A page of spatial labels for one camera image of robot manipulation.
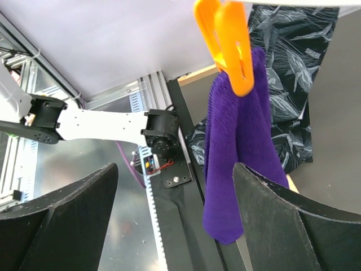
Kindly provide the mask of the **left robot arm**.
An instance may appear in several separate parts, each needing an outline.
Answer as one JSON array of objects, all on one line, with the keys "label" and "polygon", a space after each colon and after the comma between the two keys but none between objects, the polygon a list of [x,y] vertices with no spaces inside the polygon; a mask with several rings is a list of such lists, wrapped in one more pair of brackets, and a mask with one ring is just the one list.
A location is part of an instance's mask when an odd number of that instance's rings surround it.
[{"label": "left robot arm", "polygon": [[147,146],[162,159],[173,159],[181,144],[174,111],[92,111],[64,101],[26,93],[1,65],[1,131],[46,144],[102,139]]}]

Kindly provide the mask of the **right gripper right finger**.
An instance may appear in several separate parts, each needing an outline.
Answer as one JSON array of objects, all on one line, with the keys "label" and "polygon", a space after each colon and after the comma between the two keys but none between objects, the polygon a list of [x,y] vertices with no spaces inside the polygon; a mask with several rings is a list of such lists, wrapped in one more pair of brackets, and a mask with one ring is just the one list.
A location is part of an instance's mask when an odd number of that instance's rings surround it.
[{"label": "right gripper right finger", "polygon": [[360,270],[360,215],[321,204],[236,163],[253,270]]}]

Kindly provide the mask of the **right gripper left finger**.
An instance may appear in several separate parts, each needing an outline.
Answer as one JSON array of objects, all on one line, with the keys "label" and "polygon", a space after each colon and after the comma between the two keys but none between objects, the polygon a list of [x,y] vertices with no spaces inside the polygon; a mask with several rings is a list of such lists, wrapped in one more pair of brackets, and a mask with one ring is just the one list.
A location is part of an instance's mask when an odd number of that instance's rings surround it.
[{"label": "right gripper left finger", "polygon": [[1,270],[98,270],[117,184],[109,163],[1,211]]}]

